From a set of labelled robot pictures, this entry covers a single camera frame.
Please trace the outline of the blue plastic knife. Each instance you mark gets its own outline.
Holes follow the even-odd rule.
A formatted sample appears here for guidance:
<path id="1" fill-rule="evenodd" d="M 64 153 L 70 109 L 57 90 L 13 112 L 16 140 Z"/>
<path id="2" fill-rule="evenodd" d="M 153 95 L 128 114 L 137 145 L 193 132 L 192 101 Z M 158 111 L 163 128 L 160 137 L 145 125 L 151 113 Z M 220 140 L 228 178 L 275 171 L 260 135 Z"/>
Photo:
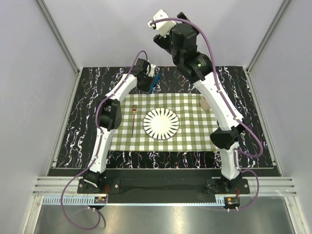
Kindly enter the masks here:
<path id="1" fill-rule="evenodd" d="M 150 89 L 149 89 L 149 93 L 152 93 L 153 89 L 155 88 L 157 82 L 159 81 L 160 78 L 160 74 L 157 74 L 151 81 L 151 85 L 150 85 Z"/>

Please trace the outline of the brown wooden fork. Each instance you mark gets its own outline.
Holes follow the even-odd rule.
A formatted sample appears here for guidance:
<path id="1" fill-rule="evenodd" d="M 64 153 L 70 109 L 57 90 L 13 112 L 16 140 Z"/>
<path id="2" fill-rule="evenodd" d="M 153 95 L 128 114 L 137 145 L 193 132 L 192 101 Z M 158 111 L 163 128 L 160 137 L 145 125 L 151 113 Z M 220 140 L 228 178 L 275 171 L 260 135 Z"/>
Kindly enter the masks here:
<path id="1" fill-rule="evenodd" d="M 134 134 L 134 124 L 135 124 L 135 114 L 136 114 L 136 111 L 137 111 L 137 105 L 134 104 L 134 105 L 132 106 L 133 119 L 132 119 L 132 132 L 131 132 L 131 137 L 133 137 L 133 134 Z"/>

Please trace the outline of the white blue striped plate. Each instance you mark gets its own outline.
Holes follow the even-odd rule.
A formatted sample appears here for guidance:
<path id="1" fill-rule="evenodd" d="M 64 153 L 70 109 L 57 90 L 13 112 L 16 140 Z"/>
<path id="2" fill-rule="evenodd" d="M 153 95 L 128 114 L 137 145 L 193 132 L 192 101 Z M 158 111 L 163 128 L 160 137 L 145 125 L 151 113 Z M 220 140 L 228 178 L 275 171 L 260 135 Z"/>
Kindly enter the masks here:
<path id="1" fill-rule="evenodd" d="M 154 108 L 143 119 L 145 133 L 156 140 L 172 138 L 179 129 L 179 118 L 168 108 Z"/>

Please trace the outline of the beige paper cup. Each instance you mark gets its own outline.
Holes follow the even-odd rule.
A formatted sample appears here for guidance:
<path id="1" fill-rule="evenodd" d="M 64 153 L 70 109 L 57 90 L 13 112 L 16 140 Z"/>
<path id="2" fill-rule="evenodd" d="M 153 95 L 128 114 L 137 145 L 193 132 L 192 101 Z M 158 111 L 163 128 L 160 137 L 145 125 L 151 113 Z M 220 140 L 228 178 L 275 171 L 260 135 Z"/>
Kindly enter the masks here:
<path id="1" fill-rule="evenodd" d="M 210 105 L 209 105 L 209 103 L 207 102 L 207 100 L 205 99 L 204 96 L 201 96 L 200 106 L 201 106 L 201 109 L 203 111 L 209 111 L 210 110 Z"/>

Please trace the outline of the green checkered cloth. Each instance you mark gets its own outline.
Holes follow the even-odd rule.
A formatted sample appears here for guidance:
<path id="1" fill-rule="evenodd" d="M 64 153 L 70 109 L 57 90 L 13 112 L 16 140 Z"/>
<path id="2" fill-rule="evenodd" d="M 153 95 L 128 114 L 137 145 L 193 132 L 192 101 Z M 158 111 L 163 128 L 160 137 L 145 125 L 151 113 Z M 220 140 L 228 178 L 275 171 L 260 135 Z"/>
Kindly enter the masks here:
<path id="1" fill-rule="evenodd" d="M 214 113 L 203 111 L 200 94 L 131 94 L 121 104 L 122 122 L 116 130 L 111 151 L 217 151 L 210 134 L 217 129 Z M 132 106 L 137 105 L 134 134 L 132 132 Z M 167 140 L 149 137 L 143 129 L 145 115 L 154 108 L 168 108 L 179 118 L 177 133 Z"/>

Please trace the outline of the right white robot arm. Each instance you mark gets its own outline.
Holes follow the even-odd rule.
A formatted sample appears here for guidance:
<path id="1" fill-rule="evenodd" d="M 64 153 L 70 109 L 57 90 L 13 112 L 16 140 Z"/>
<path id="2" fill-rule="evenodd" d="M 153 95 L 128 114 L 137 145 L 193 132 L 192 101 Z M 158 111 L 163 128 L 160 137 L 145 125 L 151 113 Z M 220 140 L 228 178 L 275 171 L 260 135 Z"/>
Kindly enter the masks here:
<path id="1" fill-rule="evenodd" d="M 235 148 L 238 147 L 238 137 L 245 130 L 244 125 L 249 125 L 251 121 L 242 116 L 227 96 L 214 74 L 212 57 L 197 50 L 199 30 L 190 25 L 184 13 L 179 13 L 177 18 L 183 22 L 169 20 L 160 9 L 148 25 L 158 32 L 154 42 L 172 56 L 180 73 L 202 94 L 212 109 L 218 128 L 210 135 L 210 140 L 220 151 L 221 187 L 226 193 L 233 193 L 238 189 L 241 178 L 235 168 Z"/>

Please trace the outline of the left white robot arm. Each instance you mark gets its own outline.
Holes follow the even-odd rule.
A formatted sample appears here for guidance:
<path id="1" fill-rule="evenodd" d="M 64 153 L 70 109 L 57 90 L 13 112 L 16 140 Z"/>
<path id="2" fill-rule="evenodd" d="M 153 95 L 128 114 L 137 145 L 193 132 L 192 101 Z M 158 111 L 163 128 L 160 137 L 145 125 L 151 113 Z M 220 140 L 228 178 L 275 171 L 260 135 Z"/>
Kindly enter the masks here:
<path id="1" fill-rule="evenodd" d="M 144 59 L 137 59 L 129 71 L 124 74 L 117 85 L 104 96 L 96 110 L 97 137 L 93 154 L 83 181 L 94 193 L 100 193 L 105 188 L 105 170 L 108 151 L 113 135 L 121 125 L 121 103 L 131 90 L 137 88 L 149 93 L 158 81 L 155 77 L 156 65 Z"/>

